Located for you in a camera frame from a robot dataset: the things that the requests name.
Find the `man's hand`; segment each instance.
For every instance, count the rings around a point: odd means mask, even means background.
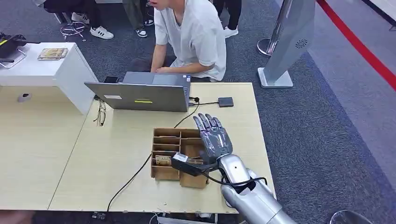
[[[162,67],[156,70],[158,73],[172,73],[171,67]]]

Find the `speaker grille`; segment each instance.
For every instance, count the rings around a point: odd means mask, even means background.
[[[306,39],[301,39],[301,40],[297,41],[297,43],[296,43],[296,48],[297,48],[297,49],[304,48],[305,46],[307,46],[307,44],[308,44],[308,40],[306,40]]]

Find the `sneaker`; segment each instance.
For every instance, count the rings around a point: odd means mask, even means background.
[[[236,28],[235,30],[232,30],[232,29],[229,29],[228,27],[226,27],[223,32],[224,32],[224,37],[228,38],[228,37],[237,35],[238,34],[238,28]]]
[[[144,25],[146,27],[152,26],[152,25],[154,25],[154,20],[147,20],[147,21],[144,22]]]
[[[147,32],[144,30],[144,28],[137,29],[135,31],[139,37],[141,38],[147,37]]]
[[[112,39],[114,37],[114,35],[112,33],[110,33],[109,31],[107,31],[105,28],[103,28],[102,26],[94,29],[91,27],[90,30],[91,34],[95,37],[99,37],[105,40],[108,39]]]
[[[89,24],[89,19],[86,17],[85,14],[78,15],[77,13],[72,13],[71,20],[75,22],[83,22],[85,24]]]

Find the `silver robotic forearm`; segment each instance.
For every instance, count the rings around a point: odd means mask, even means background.
[[[237,155],[224,155],[218,158],[218,163],[231,183],[258,177],[245,167]],[[221,193],[227,203],[243,215],[249,224],[296,224],[282,210],[282,206],[263,180],[245,186],[222,185]]]

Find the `cardboard box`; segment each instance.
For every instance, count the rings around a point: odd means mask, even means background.
[[[203,164],[199,153],[203,150],[204,144],[198,129],[154,129],[151,177],[156,180],[180,181],[182,187],[204,188],[208,184],[205,176],[191,176],[172,168],[169,163],[176,153],[182,153],[189,157],[190,163]]]

